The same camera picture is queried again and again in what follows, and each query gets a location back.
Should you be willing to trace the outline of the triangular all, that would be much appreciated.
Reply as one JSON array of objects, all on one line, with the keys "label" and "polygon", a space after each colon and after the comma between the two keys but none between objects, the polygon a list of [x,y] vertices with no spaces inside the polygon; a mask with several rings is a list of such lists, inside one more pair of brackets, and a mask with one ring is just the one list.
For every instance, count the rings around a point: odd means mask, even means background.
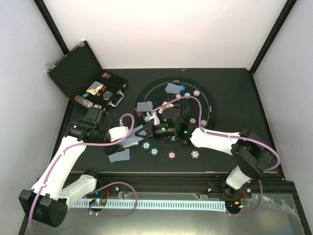
[{"label": "triangular all", "polygon": [[135,108],[134,110],[135,110],[135,112],[136,112],[136,114],[138,115],[139,118],[143,116],[143,113],[144,113],[144,112],[138,111],[137,108]]}]

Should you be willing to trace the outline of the single green poker chip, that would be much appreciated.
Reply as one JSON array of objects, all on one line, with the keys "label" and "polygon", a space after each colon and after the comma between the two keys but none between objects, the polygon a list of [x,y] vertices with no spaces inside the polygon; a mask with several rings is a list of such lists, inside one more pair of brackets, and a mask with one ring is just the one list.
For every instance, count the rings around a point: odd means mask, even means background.
[{"label": "single green poker chip", "polygon": [[150,145],[149,142],[144,142],[144,143],[142,144],[143,149],[149,149],[150,146],[151,146],[151,145]]}]

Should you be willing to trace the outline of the blue patterned card deck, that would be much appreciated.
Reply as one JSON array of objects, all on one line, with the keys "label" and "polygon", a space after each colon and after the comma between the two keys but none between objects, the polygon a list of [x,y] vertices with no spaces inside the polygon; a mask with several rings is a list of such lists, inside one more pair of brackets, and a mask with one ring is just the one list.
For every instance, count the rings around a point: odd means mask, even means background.
[{"label": "blue patterned card deck", "polygon": [[130,147],[133,145],[138,145],[138,143],[142,140],[143,140],[143,138],[136,136],[134,133],[131,133],[128,138],[124,139],[119,144],[122,147],[127,148],[127,147]]}]

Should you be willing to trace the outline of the brown poker chip stack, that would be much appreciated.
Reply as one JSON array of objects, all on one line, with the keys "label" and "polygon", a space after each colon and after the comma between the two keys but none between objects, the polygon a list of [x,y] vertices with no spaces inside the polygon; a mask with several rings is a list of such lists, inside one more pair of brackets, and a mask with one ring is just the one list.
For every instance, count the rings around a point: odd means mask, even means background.
[{"label": "brown poker chip stack", "polygon": [[176,153],[173,152],[173,151],[169,152],[169,153],[168,153],[168,158],[169,158],[169,159],[175,159],[175,158],[176,158]]}]

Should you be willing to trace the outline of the chips row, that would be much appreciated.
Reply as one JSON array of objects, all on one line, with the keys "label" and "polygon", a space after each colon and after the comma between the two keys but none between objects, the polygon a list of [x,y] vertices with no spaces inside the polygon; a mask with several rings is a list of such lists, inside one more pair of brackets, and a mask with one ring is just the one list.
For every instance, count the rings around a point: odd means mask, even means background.
[{"label": "chips row", "polygon": [[87,100],[86,98],[82,97],[82,96],[76,96],[74,99],[78,104],[83,105],[86,108],[90,108],[93,106],[93,102]]}]

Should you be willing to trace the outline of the blue round button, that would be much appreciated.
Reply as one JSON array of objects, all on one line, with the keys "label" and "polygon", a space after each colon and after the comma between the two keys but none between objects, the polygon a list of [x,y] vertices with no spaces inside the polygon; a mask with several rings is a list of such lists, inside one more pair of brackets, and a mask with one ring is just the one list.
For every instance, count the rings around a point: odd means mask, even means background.
[{"label": "blue round button", "polygon": [[186,90],[186,86],[183,85],[183,84],[181,84],[181,85],[180,85],[180,90],[181,90],[182,92],[185,91],[185,90]]}]

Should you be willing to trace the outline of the blue white poker chip stack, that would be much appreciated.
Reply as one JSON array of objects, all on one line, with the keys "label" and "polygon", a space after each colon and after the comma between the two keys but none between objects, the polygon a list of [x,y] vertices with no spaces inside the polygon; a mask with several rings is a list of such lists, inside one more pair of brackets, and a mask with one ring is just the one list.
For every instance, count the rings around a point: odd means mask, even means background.
[{"label": "blue white poker chip stack", "polygon": [[191,152],[191,157],[192,157],[192,158],[197,159],[199,156],[200,156],[200,154],[199,154],[198,151],[192,151],[192,152]]}]

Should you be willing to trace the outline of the blue white chip mat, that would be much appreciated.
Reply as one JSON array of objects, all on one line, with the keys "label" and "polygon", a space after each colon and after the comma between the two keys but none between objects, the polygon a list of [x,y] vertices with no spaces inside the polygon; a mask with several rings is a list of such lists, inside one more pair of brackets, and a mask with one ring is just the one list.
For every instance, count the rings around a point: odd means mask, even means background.
[{"label": "blue white chip mat", "polygon": [[207,126],[207,121],[202,119],[200,124],[201,124],[202,127],[206,127]]},{"label": "blue white chip mat", "polygon": [[201,93],[200,93],[200,91],[198,91],[198,90],[194,90],[193,91],[193,95],[194,96],[199,96]]}]

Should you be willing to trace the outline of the blue white chip mat top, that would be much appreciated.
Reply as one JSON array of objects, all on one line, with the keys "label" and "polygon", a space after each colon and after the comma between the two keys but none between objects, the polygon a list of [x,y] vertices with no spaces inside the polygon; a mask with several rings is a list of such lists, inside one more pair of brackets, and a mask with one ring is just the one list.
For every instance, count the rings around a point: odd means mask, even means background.
[{"label": "blue white chip mat top", "polygon": [[198,90],[194,90],[193,91],[193,95],[194,96],[199,96],[201,93],[200,93],[200,91],[198,91]]}]

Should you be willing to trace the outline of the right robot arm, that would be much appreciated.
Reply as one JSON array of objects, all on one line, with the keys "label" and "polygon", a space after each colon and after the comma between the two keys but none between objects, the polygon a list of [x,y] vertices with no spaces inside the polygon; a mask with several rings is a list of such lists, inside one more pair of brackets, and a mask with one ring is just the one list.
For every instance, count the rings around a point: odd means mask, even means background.
[{"label": "right robot arm", "polygon": [[163,121],[155,114],[148,113],[148,116],[149,122],[137,130],[135,136],[146,140],[175,138],[186,146],[213,149],[235,159],[236,167],[217,189],[212,190],[213,193],[234,197],[250,180],[260,180],[272,161],[273,154],[253,131],[227,134],[207,130],[196,122],[185,122],[175,108],[162,111]]}]

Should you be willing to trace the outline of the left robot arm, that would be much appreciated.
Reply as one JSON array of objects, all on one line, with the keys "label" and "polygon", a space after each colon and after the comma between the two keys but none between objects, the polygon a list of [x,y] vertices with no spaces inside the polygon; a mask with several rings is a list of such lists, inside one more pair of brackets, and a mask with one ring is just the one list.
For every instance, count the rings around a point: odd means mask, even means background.
[{"label": "left robot arm", "polygon": [[62,137],[61,144],[50,164],[31,187],[22,190],[19,202],[28,218],[28,228],[32,230],[32,221],[38,221],[51,227],[58,227],[68,210],[83,196],[92,193],[100,195],[105,183],[90,173],[85,173],[74,183],[65,187],[75,163],[88,146],[116,147],[126,139],[134,128],[123,124],[123,118],[133,115],[124,114],[116,127],[103,128],[105,111],[89,108],[85,117],[71,122]]}]

